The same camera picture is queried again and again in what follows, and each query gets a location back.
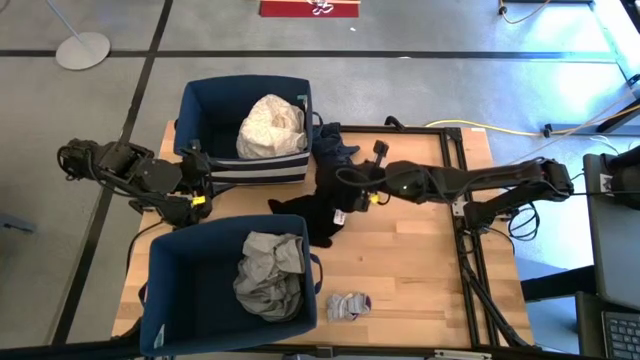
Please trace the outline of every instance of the yellow label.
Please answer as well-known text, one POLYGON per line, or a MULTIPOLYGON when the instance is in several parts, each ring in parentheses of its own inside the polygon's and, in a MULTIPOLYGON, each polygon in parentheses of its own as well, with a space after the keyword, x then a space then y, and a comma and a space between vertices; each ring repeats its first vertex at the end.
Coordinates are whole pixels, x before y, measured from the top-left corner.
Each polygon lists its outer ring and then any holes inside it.
POLYGON ((194 197, 193 200, 191 200, 191 205, 196 206, 196 205, 204 204, 205 201, 206 199, 204 198, 204 196, 194 197))

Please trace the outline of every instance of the keyboard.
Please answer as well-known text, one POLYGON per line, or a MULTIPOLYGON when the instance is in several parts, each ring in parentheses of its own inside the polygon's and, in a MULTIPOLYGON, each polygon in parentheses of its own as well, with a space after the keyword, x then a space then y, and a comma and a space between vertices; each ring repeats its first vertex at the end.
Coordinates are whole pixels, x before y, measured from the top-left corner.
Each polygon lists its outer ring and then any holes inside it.
POLYGON ((640 360, 640 314, 602 312, 609 359, 640 360))

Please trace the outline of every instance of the yellow cable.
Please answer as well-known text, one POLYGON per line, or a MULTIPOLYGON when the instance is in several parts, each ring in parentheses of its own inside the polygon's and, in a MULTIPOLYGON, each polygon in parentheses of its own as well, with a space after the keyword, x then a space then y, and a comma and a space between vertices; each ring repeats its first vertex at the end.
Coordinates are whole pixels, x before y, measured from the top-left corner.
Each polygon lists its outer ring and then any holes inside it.
POLYGON ((507 7, 504 6, 504 1, 500 0, 500 10, 498 10, 498 13, 502 16, 502 18, 504 19, 504 21, 506 21, 507 23, 514 25, 517 23, 521 23, 525 20, 527 20, 528 18, 532 17, 533 15, 537 14, 540 10, 542 10, 545 6, 547 6, 549 3, 551 2, 551 0, 545 0, 545 2, 543 2, 537 9, 535 9, 531 14, 523 17, 522 19, 519 20, 509 20, 509 18, 507 17, 507 7))
MULTIPOLYGON (((591 125, 599 124, 601 122, 604 122, 604 121, 607 121, 609 119, 612 119, 612 118, 614 118, 616 116, 628 114, 628 113, 630 113, 632 111, 636 111, 638 109, 640 109, 640 105, 636 105, 636 106, 630 107, 630 108, 628 108, 626 110, 623 110, 623 111, 620 111, 620 112, 618 112, 618 113, 616 113, 614 115, 607 116, 606 118, 593 121, 593 123, 591 125)), ((533 133, 533 132, 527 132, 527 131, 517 131, 517 130, 505 129, 505 128, 501 128, 501 127, 497 127, 497 126, 493 126, 493 125, 481 124, 481 123, 468 121, 468 120, 460 120, 460 119, 437 120, 437 121, 433 121, 433 122, 430 122, 430 123, 426 124, 425 127, 432 127, 432 126, 439 125, 439 124, 467 124, 467 125, 473 125, 473 126, 478 126, 478 127, 481 127, 481 128, 489 129, 489 130, 500 131, 500 132, 507 133, 507 134, 512 134, 512 135, 542 136, 541 132, 540 133, 533 133)), ((565 134, 565 133, 568 133, 569 131, 573 131, 573 130, 576 130, 576 129, 577 128, 552 131, 551 134, 565 134)))

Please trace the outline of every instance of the gray laundry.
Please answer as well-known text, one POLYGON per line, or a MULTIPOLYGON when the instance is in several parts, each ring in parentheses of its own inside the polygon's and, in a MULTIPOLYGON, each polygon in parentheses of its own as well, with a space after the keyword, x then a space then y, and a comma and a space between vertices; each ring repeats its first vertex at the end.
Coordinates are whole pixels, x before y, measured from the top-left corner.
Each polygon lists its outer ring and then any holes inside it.
POLYGON ((251 232, 242 253, 233 289, 245 310, 271 322, 296 316, 303 301, 302 237, 251 232))

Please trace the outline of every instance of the gray cloth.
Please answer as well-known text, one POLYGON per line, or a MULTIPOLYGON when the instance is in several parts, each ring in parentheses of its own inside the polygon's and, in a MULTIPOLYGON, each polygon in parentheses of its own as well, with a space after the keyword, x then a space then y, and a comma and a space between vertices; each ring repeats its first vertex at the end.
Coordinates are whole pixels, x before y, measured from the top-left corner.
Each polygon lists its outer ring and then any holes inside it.
POLYGON ((251 232, 242 253, 233 289, 245 310, 271 322, 295 317, 302 306, 302 237, 251 232))
POLYGON ((333 294, 327 299, 327 318, 336 320, 355 320, 371 311, 371 298, 363 293, 351 293, 346 296, 333 294))

